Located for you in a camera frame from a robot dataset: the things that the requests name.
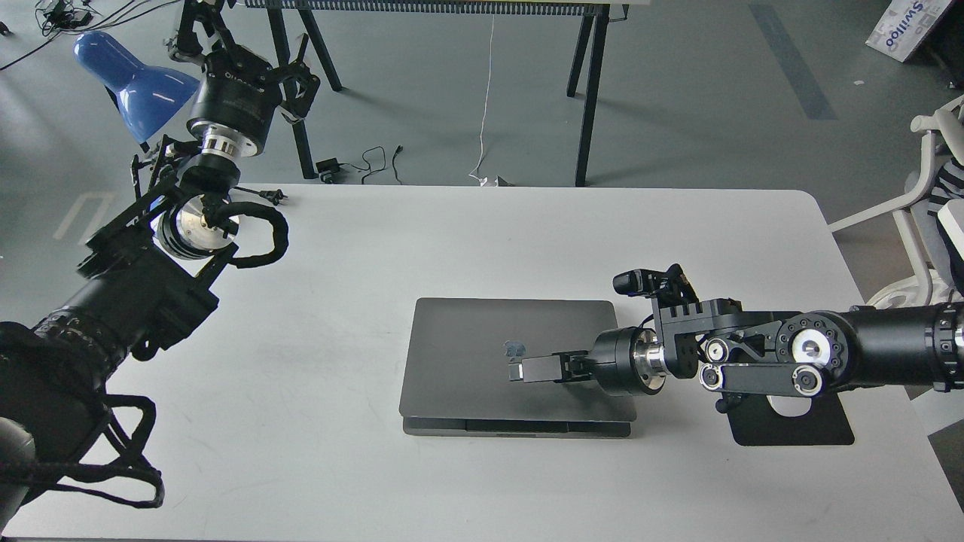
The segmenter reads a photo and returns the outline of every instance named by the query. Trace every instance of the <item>lamp shade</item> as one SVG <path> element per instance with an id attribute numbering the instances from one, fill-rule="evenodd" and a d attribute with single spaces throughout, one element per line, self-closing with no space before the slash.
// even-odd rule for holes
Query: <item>lamp shade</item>
<path id="1" fill-rule="evenodd" d="M 139 143 L 161 129 L 201 84 L 176 69 L 146 66 L 104 32 L 82 34 L 73 56 L 117 96 L 120 116 Z"/>

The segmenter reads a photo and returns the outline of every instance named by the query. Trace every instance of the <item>gray laptop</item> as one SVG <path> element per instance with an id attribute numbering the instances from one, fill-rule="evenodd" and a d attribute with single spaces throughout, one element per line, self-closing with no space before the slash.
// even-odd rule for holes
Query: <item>gray laptop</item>
<path id="1" fill-rule="evenodd" d="M 616 327 L 607 301 L 422 298 L 415 304 L 398 411 L 410 435 L 615 438 L 632 399 L 595 382 L 509 382 L 506 341 L 525 356 L 589 350 Z"/>

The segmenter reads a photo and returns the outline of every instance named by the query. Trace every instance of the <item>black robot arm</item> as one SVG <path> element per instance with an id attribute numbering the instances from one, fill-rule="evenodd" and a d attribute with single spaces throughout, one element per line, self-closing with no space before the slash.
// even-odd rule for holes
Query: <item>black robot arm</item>
<path id="1" fill-rule="evenodd" d="M 267 205 L 234 202 L 229 191 L 240 177 L 238 159 L 264 149 L 275 109 L 302 118 L 318 78 L 303 62 L 304 45 L 294 63 L 273 68 L 236 44 L 220 17 L 224 4 L 185 0 L 171 44 L 178 60 L 205 71 L 187 126 L 196 141 L 163 136 L 152 160 L 135 157 L 136 201 L 87 242 L 92 254 L 78 268 L 88 280 L 80 291 L 33 328 L 0 322 L 0 532 L 12 511 L 47 490 L 160 506 L 161 475 L 143 454 L 154 405 L 145 397 L 108 394 L 106 383 L 128 355 L 148 360 L 189 337 L 217 309 L 210 287 L 228 265 L 267 265 L 287 250 L 284 217 Z M 197 22 L 215 39 L 207 54 L 192 30 Z M 283 102 L 280 83 L 291 79 L 301 91 Z M 142 194 L 138 171 L 148 164 Z M 280 191 L 276 196 L 283 198 Z M 242 215 L 271 224 L 271 251 L 235 256 Z M 192 276 L 169 255 L 208 262 Z M 114 415 L 121 407 L 142 413 L 129 435 Z M 80 464 L 101 436 L 117 459 Z M 133 478 L 153 486 L 154 497 L 129 501 L 65 485 L 64 476 L 80 482 Z"/>
<path id="2" fill-rule="evenodd" d="M 733 299 L 701 302 L 679 265 L 629 271 L 613 287 L 652 299 L 652 327 L 603 332 L 590 351 L 516 361 L 510 379 L 593 379 L 631 395 L 658 393 L 668 376 L 695 377 L 722 393 L 717 410 L 727 414 L 765 395 L 836 401 L 838 392 L 888 384 L 964 388 L 964 303 L 749 312 Z"/>

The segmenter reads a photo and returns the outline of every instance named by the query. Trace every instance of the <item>concrete floor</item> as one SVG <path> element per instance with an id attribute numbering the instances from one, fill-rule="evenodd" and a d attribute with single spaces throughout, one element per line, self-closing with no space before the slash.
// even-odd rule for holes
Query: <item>concrete floor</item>
<path id="1" fill-rule="evenodd" d="M 781 68 L 783 53 L 774 53 L 754 17 L 760 4 L 656 0 L 633 7 L 629 20 L 609 27 L 588 184 L 803 190 L 828 222 L 898 195 L 919 160 L 911 119 L 956 92 L 926 58 L 901 64 L 864 46 L 887 3 L 763 5 L 832 109 L 833 118 L 824 120 L 808 118 L 794 75 L 788 79 Z M 106 11 L 120 2 L 93 4 Z M 158 10 L 112 34 L 148 64 L 170 66 L 161 40 L 174 12 Z M 225 19 L 239 42 L 273 60 L 264 12 L 238 7 Z M 319 91 L 308 118 L 314 158 L 361 164 L 366 149 L 381 145 L 390 156 L 401 145 L 396 165 L 403 182 L 475 183 L 468 172 L 479 156 L 492 18 L 319 13 L 317 19 L 346 90 Z M 4 5 L 0 20 L 13 31 L 0 38 L 0 64 L 41 43 L 32 8 Z M 286 20 L 293 39 L 299 21 L 291 13 Z M 480 176 L 572 185 L 583 102 L 582 94 L 567 98 L 564 91 L 577 29 L 573 17 L 496 18 Z M 97 205 L 105 202 L 102 216 L 110 217 L 130 201 L 127 164 L 138 148 L 103 90 L 74 63 L 71 42 L 61 37 L 0 73 L 0 320 L 32 323 L 66 299 L 81 283 L 72 269 L 87 253 L 78 241 Z M 165 131 L 187 137 L 185 120 L 186 111 Z M 243 182 L 303 182 L 281 118 L 265 153 L 242 171 Z M 394 183 L 391 168 L 366 182 Z M 54 238 L 84 193 L 93 195 L 80 218 Z M 628 247 L 645 250 L 646 232 L 624 234 Z M 865 297 L 911 274 L 888 217 L 845 230 L 838 240 Z M 13 272 L 24 266 L 33 273 Z M 958 480 L 959 425 L 938 449 Z"/>

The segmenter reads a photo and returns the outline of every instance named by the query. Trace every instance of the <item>white table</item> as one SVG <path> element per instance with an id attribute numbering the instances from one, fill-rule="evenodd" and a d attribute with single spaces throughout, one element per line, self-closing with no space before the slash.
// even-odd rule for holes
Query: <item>white table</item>
<path id="1" fill-rule="evenodd" d="M 231 540 L 960 540 L 962 515 L 904 390 L 843 398 L 851 447 L 740 447 L 714 393 L 670 380 L 633 438 L 426 438 L 398 399 L 423 296 L 608 299 L 683 265 L 747 310 L 845 310 L 857 288 L 801 192 L 285 186 L 291 248 L 229 269 L 189 339 L 126 363 L 159 419 L 155 511 L 47 494 L 9 536 Z M 263 237 L 251 228 L 242 240 Z M 244 247 L 242 252 L 257 248 Z"/>

